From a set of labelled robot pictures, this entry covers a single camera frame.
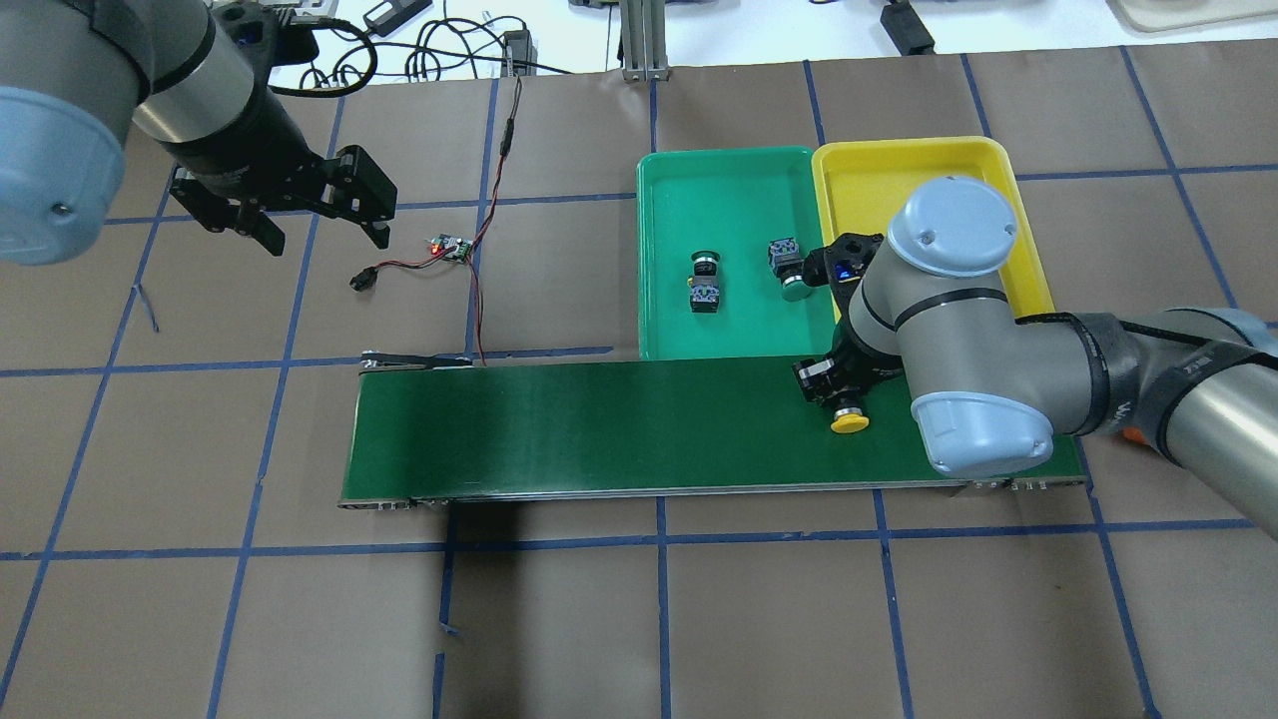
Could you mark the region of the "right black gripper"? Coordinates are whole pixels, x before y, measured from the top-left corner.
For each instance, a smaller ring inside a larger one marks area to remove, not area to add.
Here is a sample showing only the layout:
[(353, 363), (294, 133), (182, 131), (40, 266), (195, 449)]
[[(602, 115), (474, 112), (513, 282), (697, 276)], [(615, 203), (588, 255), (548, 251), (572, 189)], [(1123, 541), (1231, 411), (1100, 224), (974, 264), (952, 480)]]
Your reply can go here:
[(838, 310), (829, 351), (820, 359), (794, 363), (794, 377), (808, 404), (861, 407), (861, 398), (877, 383), (904, 374), (898, 355), (869, 346), (851, 324), (854, 295), (882, 241), (883, 234), (843, 232), (803, 259), (803, 282), (809, 287), (829, 287)]

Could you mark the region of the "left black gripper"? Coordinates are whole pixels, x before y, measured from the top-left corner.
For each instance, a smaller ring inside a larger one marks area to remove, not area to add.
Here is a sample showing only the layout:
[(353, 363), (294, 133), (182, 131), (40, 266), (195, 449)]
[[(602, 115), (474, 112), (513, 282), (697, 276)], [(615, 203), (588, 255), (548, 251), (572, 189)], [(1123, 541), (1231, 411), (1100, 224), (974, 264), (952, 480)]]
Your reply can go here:
[(357, 223), (386, 252), (395, 183), (360, 146), (317, 155), (270, 86), (275, 68), (317, 57), (316, 29), (357, 28), (257, 1), (215, 3), (207, 18), (196, 61), (167, 89), (179, 102), (167, 115), (170, 195), (206, 231), (242, 234), (273, 258), (285, 232), (270, 216), (293, 209)]

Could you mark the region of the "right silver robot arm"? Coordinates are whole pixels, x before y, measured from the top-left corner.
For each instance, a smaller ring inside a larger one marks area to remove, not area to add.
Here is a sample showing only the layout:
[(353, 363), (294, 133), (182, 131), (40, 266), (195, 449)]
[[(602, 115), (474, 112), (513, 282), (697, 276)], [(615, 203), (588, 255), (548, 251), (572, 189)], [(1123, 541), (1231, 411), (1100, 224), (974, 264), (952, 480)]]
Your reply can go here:
[(1127, 429), (1274, 535), (1275, 338), (1231, 307), (1015, 318), (999, 269), (1012, 206), (980, 179), (941, 176), (889, 227), (813, 252), (840, 321), (829, 351), (794, 365), (836, 432), (866, 427), (864, 396), (904, 377), (930, 466), (944, 478), (1013, 476), (1058, 435)]

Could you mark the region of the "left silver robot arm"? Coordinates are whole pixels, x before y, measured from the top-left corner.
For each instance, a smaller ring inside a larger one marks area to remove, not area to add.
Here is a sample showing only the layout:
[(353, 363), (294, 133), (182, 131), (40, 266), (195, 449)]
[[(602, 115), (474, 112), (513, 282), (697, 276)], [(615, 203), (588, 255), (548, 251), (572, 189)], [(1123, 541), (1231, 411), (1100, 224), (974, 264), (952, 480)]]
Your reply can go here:
[(389, 246), (397, 189), (360, 146), (325, 158), (276, 87), (313, 29), (346, 20), (257, 1), (5, 1), (1, 13), (1, 255), (52, 266), (98, 240), (133, 129), (173, 156), (169, 195), (206, 232), (282, 254), (279, 211), (355, 223)]

